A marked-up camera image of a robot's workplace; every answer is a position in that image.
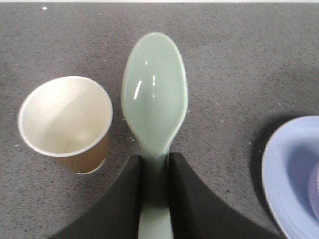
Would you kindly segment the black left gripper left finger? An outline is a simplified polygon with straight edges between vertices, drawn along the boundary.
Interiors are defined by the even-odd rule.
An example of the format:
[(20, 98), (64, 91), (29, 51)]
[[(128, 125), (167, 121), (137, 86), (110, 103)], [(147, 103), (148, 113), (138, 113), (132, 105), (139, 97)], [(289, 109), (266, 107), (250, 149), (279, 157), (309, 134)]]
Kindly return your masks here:
[(136, 239), (142, 181), (142, 157), (129, 157), (108, 192), (53, 239)]

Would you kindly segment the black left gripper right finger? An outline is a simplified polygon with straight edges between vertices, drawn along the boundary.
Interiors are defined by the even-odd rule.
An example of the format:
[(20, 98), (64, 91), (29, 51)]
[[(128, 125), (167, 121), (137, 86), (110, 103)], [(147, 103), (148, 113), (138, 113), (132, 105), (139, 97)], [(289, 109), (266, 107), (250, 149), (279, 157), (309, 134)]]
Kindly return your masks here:
[(214, 194), (181, 153), (169, 154), (169, 209), (175, 239), (277, 239)]

